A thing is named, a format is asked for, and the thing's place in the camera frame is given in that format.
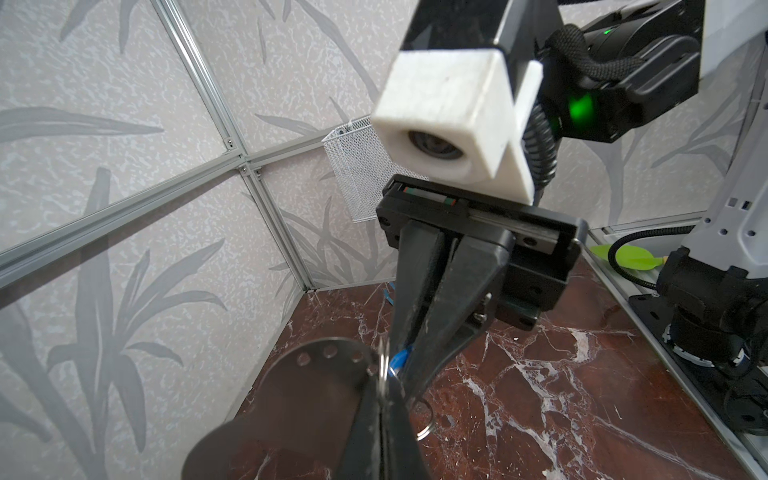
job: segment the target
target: green indicator light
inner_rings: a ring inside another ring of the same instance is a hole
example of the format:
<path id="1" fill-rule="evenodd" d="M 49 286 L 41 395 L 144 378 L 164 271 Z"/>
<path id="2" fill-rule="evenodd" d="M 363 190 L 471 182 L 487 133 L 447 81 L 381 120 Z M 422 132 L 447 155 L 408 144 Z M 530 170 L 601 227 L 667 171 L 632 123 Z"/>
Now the green indicator light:
<path id="1" fill-rule="evenodd" d="M 571 113 L 571 122 L 579 130 L 584 130 L 594 124 L 596 118 L 594 101 L 589 94 L 581 98 L 568 99 L 568 110 Z"/>

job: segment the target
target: green silicone spatula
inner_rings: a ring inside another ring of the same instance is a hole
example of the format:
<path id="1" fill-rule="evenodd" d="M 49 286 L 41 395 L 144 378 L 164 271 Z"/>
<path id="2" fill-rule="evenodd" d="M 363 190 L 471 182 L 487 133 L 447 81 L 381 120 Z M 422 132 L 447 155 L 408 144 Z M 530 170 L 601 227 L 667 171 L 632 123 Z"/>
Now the green silicone spatula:
<path id="1" fill-rule="evenodd" d="M 608 260 L 608 251 L 611 245 L 596 245 L 589 250 L 603 260 Z M 641 247 L 624 245 L 616 252 L 616 261 L 619 266 L 632 270 L 653 270 L 663 265 L 666 258 L 654 257 L 654 255 Z"/>

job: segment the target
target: marble tabletop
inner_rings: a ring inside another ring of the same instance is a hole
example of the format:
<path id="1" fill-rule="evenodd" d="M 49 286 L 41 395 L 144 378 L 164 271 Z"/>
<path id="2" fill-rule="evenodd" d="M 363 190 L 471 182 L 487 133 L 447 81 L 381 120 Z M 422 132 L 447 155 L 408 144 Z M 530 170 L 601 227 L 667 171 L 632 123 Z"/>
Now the marble tabletop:
<path id="1" fill-rule="evenodd" d="M 396 292 L 386 283 L 305 295 L 263 371 L 311 339 L 377 343 L 389 329 L 387 296 Z M 749 478 L 583 261 L 533 331 L 495 322 L 425 398 L 437 428 L 421 445 L 435 480 Z M 252 399 L 253 391 L 240 413 Z M 252 442 L 230 477 L 330 474 L 301 455 Z"/>

